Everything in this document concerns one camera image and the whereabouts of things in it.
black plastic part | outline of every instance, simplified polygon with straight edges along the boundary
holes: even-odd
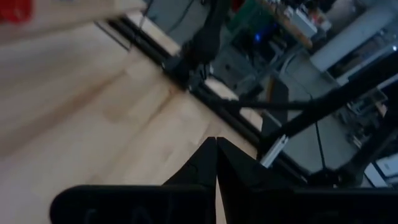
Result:
[[[82,185],[60,193],[53,224],[208,223],[214,202],[200,185]]]
[[[50,219],[53,224],[215,224],[216,178],[228,224],[396,220],[396,190],[295,189],[225,138],[208,138],[162,186],[68,189],[53,200]]]

red object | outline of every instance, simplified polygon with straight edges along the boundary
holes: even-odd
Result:
[[[0,0],[0,20],[19,24],[32,17],[33,0]]]

black cable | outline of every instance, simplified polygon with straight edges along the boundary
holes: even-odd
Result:
[[[155,1],[155,0],[150,0],[149,3],[148,3],[147,8],[146,8],[145,11],[142,13],[142,18],[141,18],[141,20],[139,21],[139,30],[142,29],[142,25],[144,24],[145,18],[147,17],[148,12],[149,12],[149,10],[150,10],[150,7],[152,7],[152,4],[154,3],[154,1]]]
[[[188,3],[188,5],[184,9],[184,11],[182,12],[181,16],[179,17],[179,19],[177,19],[177,21],[175,21],[175,23],[166,31],[166,34],[170,34],[173,30],[175,30],[181,24],[181,22],[184,20],[185,16],[187,15],[192,3],[193,3],[193,0],[191,0]]]
[[[310,96],[310,98],[311,98],[310,101],[313,101],[313,96],[312,96],[312,94],[306,89],[306,87],[303,86],[295,77],[290,76],[290,75],[289,75],[289,77],[290,77],[291,79],[293,79],[297,84],[299,84],[299,85],[303,88],[303,90]],[[316,131],[316,133],[317,133],[317,141],[318,141],[319,153],[320,153],[320,155],[321,155],[322,168],[325,169],[325,168],[326,168],[325,155],[324,155],[324,153],[323,153],[323,147],[322,147],[321,136],[320,136],[320,133],[319,133],[318,121],[315,122],[315,131]]]
[[[323,153],[323,147],[322,147],[322,142],[321,142],[321,136],[319,134],[319,127],[318,127],[318,121],[315,122],[315,131],[317,132],[317,141],[318,141],[318,147],[319,147],[319,153],[321,155],[321,162],[322,162],[322,168],[326,169],[326,162],[325,162],[325,155]]]

wooden floor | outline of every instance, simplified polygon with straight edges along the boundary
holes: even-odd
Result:
[[[49,223],[54,196],[78,184],[160,185],[208,136],[255,155],[147,57],[93,24],[0,47],[0,108],[2,224]]]

blue led light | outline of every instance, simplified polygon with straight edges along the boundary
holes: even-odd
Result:
[[[260,41],[260,40],[261,40],[261,37],[260,37],[259,34],[256,34],[256,35],[254,36],[254,39],[255,39],[256,41]]]

